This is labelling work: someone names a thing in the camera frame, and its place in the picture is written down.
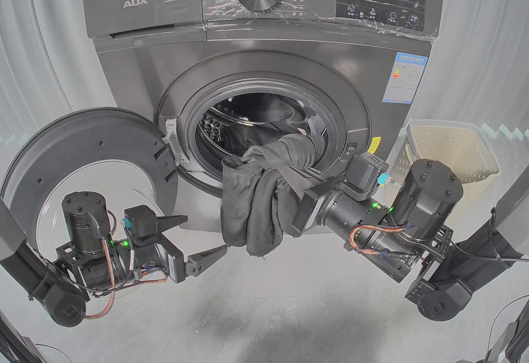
beige plastic basket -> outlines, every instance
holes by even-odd
[[[463,198],[449,216],[462,214],[500,175],[498,160],[479,128],[470,123],[416,119],[409,122],[406,140],[389,172],[393,183],[384,187],[387,203],[397,196],[409,168],[418,159],[438,160],[463,184]]]

energy label sticker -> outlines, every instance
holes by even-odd
[[[382,101],[411,104],[427,61],[428,57],[423,55],[397,53]]]

blue connector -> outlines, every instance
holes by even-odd
[[[378,177],[377,182],[381,186],[387,185],[389,183],[389,175],[387,173],[381,174]]]
[[[128,217],[124,217],[123,222],[125,223],[125,227],[127,229],[132,229],[132,222],[129,220]]]

gray cloth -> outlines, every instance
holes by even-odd
[[[228,246],[243,247],[252,256],[276,248],[283,232],[299,236],[292,221],[299,198],[277,168],[305,170],[321,158],[322,136],[289,134],[265,146],[252,146],[239,158],[222,160],[222,238]]]

cable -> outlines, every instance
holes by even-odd
[[[130,234],[129,234],[129,230],[128,229],[125,229],[125,234],[127,235],[127,238],[129,239],[129,245],[130,245],[130,248],[131,248],[131,251],[130,251],[130,263],[129,263],[129,272],[127,274],[127,277],[125,278],[125,280],[119,284],[119,286],[117,286],[116,288],[112,287],[111,289],[95,289],[95,288],[89,288],[83,284],[79,284],[77,283],[75,280],[70,280],[74,285],[77,285],[79,288],[82,288],[84,289],[85,291],[88,291],[89,293],[115,293],[116,291],[119,291],[120,289],[122,289],[125,284],[127,284],[131,279],[132,279],[132,276],[134,274],[133,270],[134,270],[134,253],[135,253],[135,250],[134,250],[134,243],[130,237]]]
[[[468,257],[473,257],[474,259],[483,259],[483,260],[489,260],[489,261],[498,261],[498,259],[496,257],[490,257],[490,256],[478,256],[477,254],[471,254],[471,253],[467,253],[466,251],[464,250],[461,250],[461,248],[453,241],[450,241],[450,243],[461,253],[463,253],[464,255],[468,256]],[[501,260],[503,261],[525,261],[525,262],[529,262],[529,259],[518,259],[518,258],[515,258],[515,257],[501,257]]]
[[[59,353],[62,353],[67,359],[68,361],[71,363],[71,359],[68,357],[68,354],[66,354],[64,351],[62,350],[59,350],[58,348],[54,347],[54,346],[49,346],[47,344],[35,344],[36,346],[47,346],[48,348],[52,348],[53,350],[56,350],[58,351]]]
[[[161,284],[161,283],[165,282],[167,280],[167,274],[165,272],[163,272],[162,270],[157,270],[157,271],[158,272],[162,272],[162,274],[164,276],[162,279],[143,280],[141,282],[138,282],[137,284],[132,284],[132,285],[128,285],[126,287],[123,287],[122,289],[139,287],[139,286],[141,286],[143,284]]]
[[[492,326],[490,327],[490,333],[489,333],[489,342],[487,343],[487,353],[485,354],[485,359],[483,360],[484,363],[487,362],[487,359],[489,357],[489,349],[490,349],[490,339],[493,335],[493,327],[494,327],[494,324],[496,323],[496,319],[498,319],[499,315],[502,313],[503,310],[505,310],[507,307],[509,307],[512,303],[516,303],[518,300],[521,300],[521,299],[526,299],[529,297],[529,294],[527,295],[522,295],[521,297],[518,297],[517,299],[515,300],[512,300],[509,304],[507,304],[504,308],[502,308],[499,313],[496,315],[496,317],[494,318],[493,320],[493,324]]]
[[[361,248],[357,245],[356,241],[354,240],[355,234],[361,231],[362,229],[368,229],[368,230],[379,231],[379,232],[395,233],[395,232],[402,232],[404,230],[404,227],[380,227],[377,225],[358,225],[357,227],[354,227],[352,229],[351,233],[349,234],[349,244],[351,245],[351,247],[353,247],[356,251],[360,253],[371,254],[371,255],[376,256],[379,254],[384,254],[386,252],[386,249],[373,250],[371,248]]]
[[[105,252],[105,256],[106,256],[106,263],[109,267],[109,273],[110,273],[110,285],[112,287],[112,289],[114,289],[114,287],[116,286],[115,284],[115,280],[114,280],[114,269],[112,268],[112,262],[110,261],[110,252],[109,252],[109,247],[106,243],[106,241],[104,239],[101,240],[101,243],[102,243],[102,248]],[[109,302],[107,303],[107,305],[105,306],[105,308],[100,311],[99,313],[96,313],[96,314],[91,314],[91,315],[85,315],[85,319],[89,319],[89,320],[94,320],[94,319],[100,319],[102,318],[103,316],[107,315],[110,311],[110,309],[112,308],[112,306],[114,305],[114,291],[112,291],[110,293],[110,300]]]
[[[112,227],[112,230],[110,231],[110,236],[114,236],[117,230],[117,219],[116,216],[114,216],[114,213],[112,213],[109,209],[106,210],[110,216],[112,216],[112,219],[114,219],[114,226]]]

